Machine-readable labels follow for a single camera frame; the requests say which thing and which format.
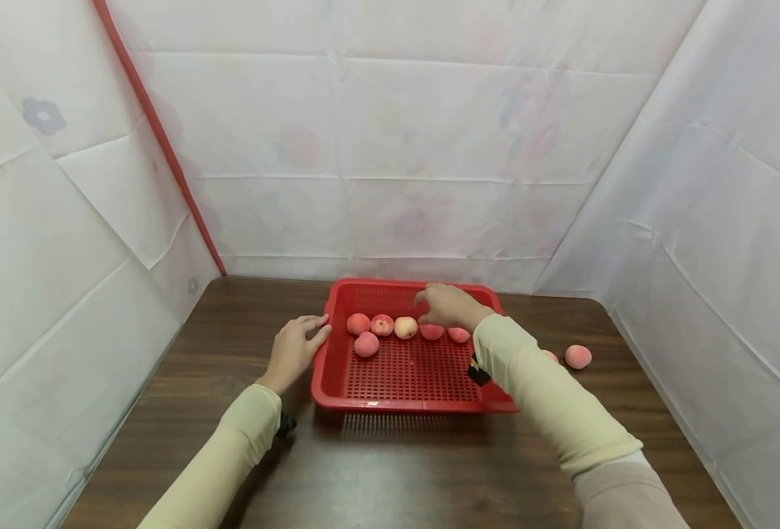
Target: wooden table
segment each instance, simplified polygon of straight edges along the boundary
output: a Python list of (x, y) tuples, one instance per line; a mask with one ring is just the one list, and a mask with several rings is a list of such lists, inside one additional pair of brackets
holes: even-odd
[[(211, 283), (91, 475), (63, 529), (134, 528), (263, 371), (287, 320), (320, 314), (328, 284)], [(692, 528), (739, 528), (678, 425), (595, 301), (501, 295), (545, 349), (589, 346), (575, 377), (637, 438)], [(298, 420), (251, 472), (222, 528), (573, 528), (572, 486), (519, 414), (317, 411), (307, 373), (284, 396)]]

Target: hand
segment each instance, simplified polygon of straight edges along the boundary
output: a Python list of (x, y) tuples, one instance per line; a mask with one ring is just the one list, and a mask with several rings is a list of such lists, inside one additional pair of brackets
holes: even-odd
[[(257, 379), (257, 384), (267, 386), (278, 395), (284, 393), (297, 378), (301, 377), (302, 373), (307, 371), (316, 350), (328, 339), (332, 327), (330, 325), (322, 327), (327, 321), (328, 315), (325, 314), (324, 316), (300, 316), (287, 322), (275, 335), (266, 374)], [(308, 340), (306, 334), (319, 327), (322, 329)]]
[(481, 305), (474, 298), (450, 284), (430, 283), (419, 292), (414, 303), (425, 301), (429, 311), (419, 317), (419, 323), (431, 323), (442, 327), (460, 327), (473, 333), (478, 324), (490, 314), (495, 314), (488, 306)]

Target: white cloth wall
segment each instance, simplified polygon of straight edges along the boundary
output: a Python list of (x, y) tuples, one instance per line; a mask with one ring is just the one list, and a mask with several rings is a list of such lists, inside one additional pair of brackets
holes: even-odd
[(780, 0), (707, 2), (538, 288), (602, 301), (737, 514), (780, 529)]
[(111, 0), (229, 273), (530, 292), (703, 0)]
[(0, 0), (0, 528), (60, 519), (217, 274), (90, 2)]

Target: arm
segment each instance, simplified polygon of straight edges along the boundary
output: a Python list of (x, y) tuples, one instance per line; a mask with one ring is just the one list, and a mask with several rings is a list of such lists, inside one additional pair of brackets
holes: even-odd
[(549, 360), (533, 336), (455, 287), (428, 285), (417, 301), (430, 308), (420, 322), (473, 333), (480, 367), (554, 448), (573, 480), (584, 529), (687, 527), (642, 455), (642, 442)]
[[(138, 529), (216, 529), (251, 468), (272, 446), (283, 393), (310, 366), (330, 334), (328, 316), (302, 316), (280, 330), (269, 365), (223, 414), (201, 447)], [(305, 334), (322, 327), (311, 340)]]
[(215, 529), (248, 472), (272, 446), (281, 408), (280, 397), (265, 386), (243, 391), (139, 529)]

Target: person's left hand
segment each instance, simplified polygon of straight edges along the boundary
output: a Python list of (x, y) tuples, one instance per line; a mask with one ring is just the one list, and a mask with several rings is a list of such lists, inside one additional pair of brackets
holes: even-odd
[[(325, 314), (324, 316), (300, 316), (287, 322), (275, 336), (266, 374), (258, 378), (256, 384), (267, 386), (278, 395), (284, 393), (306, 371), (319, 346), (328, 339), (332, 327), (330, 325), (322, 327), (327, 321), (328, 315)], [(322, 329), (308, 340), (306, 334), (319, 327)]]

